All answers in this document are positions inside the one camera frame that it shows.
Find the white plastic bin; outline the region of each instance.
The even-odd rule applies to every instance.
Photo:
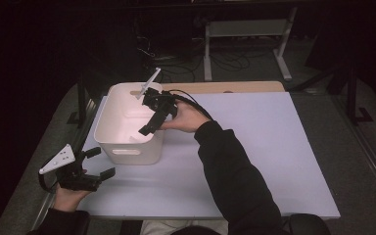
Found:
[[[154,114],[142,105],[144,96],[139,100],[135,97],[143,84],[130,82],[113,86],[97,122],[94,139],[115,164],[152,165],[161,157],[164,132],[158,130],[147,136],[139,133]],[[150,87],[162,92],[156,82]]]

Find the person's arm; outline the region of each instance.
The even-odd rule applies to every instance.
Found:
[[[193,107],[178,102],[175,119],[162,129],[195,132],[199,156],[212,196],[229,222],[230,234],[287,234],[281,228],[280,211],[273,202],[259,170],[235,137]]]
[[[44,221],[37,230],[28,235],[72,235],[85,234],[90,215],[87,211],[76,211],[80,201],[89,191],[72,191],[58,187],[54,206],[48,209]]]

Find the white table surface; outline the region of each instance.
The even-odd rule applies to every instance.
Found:
[[[282,215],[340,217],[292,99],[287,92],[196,94],[193,97],[223,128],[234,129],[263,175]],[[95,118],[83,150],[98,147]],[[193,134],[167,130],[163,154],[153,165],[113,164],[101,155],[85,160],[88,174],[115,167],[79,208],[94,216],[138,219],[221,218],[198,158]]]

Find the white stick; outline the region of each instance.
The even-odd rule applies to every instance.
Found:
[[[145,94],[145,91],[148,89],[149,85],[151,84],[152,81],[155,80],[155,78],[157,77],[157,75],[160,73],[161,69],[160,68],[156,68],[156,71],[154,74],[152,74],[152,76],[149,78],[149,80],[147,82],[145,82],[145,84],[142,85],[142,90],[140,91],[140,93],[136,96],[136,99],[140,99],[140,97],[142,97],[143,94]]]

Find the person's hand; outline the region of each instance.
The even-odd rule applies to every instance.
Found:
[[[91,191],[73,191],[57,185],[56,200],[53,209],[61,212],[75,212],[81,200],[90,193]]]
[[[209,121],[201,112],[185,102],[176,100],[178,113],[172,120],[165,121],[161,126],[162,130],[177,129],[184,132],[195,132],[197,129]]]

